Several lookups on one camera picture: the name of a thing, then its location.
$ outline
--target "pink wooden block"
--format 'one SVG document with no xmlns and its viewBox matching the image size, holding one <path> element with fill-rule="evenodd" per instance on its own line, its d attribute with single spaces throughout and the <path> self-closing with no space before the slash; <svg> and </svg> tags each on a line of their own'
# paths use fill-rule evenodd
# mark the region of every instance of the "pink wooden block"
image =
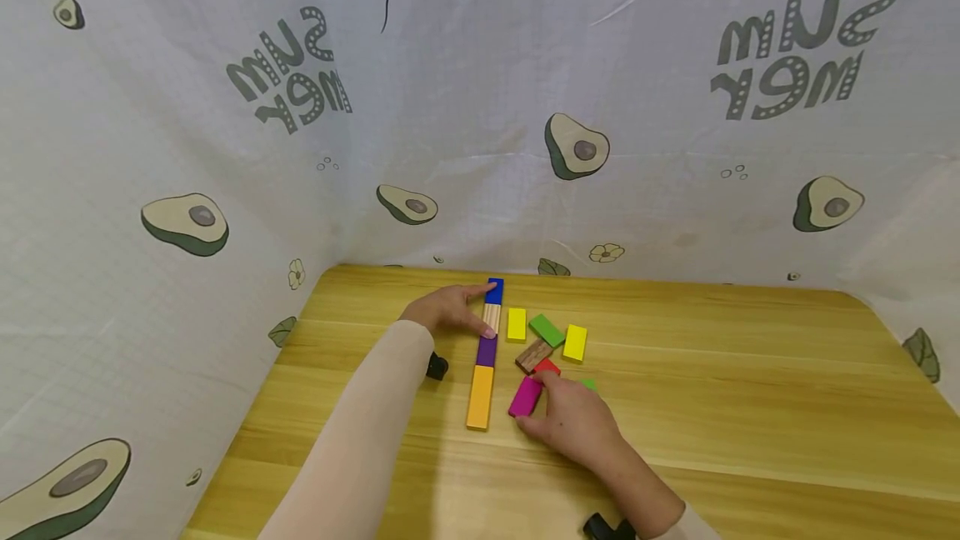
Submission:
<svg viewBox="0 0 960 540">
<path fill-rule="evenodd" d="M 516 418 L 517 416 L 529 416 L 530 413 L 534 413 L 534 408 L 537 406 L 537 400 L 539 399 L 539 393 L 543 390 L 543 384 L 534 380 L 532 377 L 524 377 L 523 382 L 520 382 L 520 388 L 517 389 L 517 395 L 513 397 L 513 402 L 510 403 L 510 408 L 507 410 L 507 413 L 510 413 L 511 418 Z"/>
</svg>

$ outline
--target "right hand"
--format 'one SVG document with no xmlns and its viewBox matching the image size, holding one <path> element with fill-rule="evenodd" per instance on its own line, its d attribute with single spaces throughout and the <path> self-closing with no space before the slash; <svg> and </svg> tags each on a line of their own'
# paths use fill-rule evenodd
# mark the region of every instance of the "right hand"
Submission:
<svg viewBox="0 0 960 540">
<path fill-rule="evenodd" d="M 632 451 L 599 394 L 552 371 L 537 372 L 532 377 L 543 384 L 548 402 L 545 417 L 517 418 L 520 430 L 530 438 L 597 475 L 615 454 L 625 449 Z"/>
</svg>

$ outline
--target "black clip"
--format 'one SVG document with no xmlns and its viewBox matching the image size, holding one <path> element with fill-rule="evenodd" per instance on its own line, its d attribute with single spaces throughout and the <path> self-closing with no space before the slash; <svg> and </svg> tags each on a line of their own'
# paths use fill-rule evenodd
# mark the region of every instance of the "black clip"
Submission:
<svg viewBox="0 0 960 540">
<path fill-rule="evenodd" d="M 447 359 L 441 356 L 438 356 L 436 352 L 430 355 L 430 363 L 426 366 L 426 377 L 433 378 L 438 382 L 443 380 L 443 376 L 447 375 L 447 370 L 450 368 L 450 365 L 447 363 Z"/>
<path fill-rule="evenodd" d="M 590 515 L 587 522 L 583 524 L 583 533 L 587 534 L 590 540 L 636 540 L 637 538 L 637 533 L 634 532 L 629 521 L 626 519 L 621 521 L 614 530 L 600 513 Z"/>
</svg>

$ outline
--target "blue wooden block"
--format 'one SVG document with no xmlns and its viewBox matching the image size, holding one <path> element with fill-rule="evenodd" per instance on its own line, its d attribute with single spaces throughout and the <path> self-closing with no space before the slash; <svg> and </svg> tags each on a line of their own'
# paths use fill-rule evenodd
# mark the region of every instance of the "blue wooden block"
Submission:
<svg viewBox="0 0 960 540">
<path fill-rule="evenodd" d="M 487 305 L 502 305 L 503 304 L 503 280 L 500 278 L 490 278 L 488 282 L 497 282 L 497 287 L 487 292 L 486 302 Z"/>
</svg>

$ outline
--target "beige sleeve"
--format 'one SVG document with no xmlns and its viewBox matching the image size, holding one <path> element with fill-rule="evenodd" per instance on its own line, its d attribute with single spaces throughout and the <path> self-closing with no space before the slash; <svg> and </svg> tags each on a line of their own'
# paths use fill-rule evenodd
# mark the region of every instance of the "beige sleeve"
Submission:
<svg viewBox="0 0 960 540">
<path fill-rule="evenodd" d="M 677 525 L 654 540 L 720 540 L 720 535 L 700 519 L 688 504 Z"/>
<path fill-rule="evenodd" d="M 422 325 L 397 321 L 354 372 L 260 540 L 377 535 L 400 440 L 433 352 Z"/>
</svg>

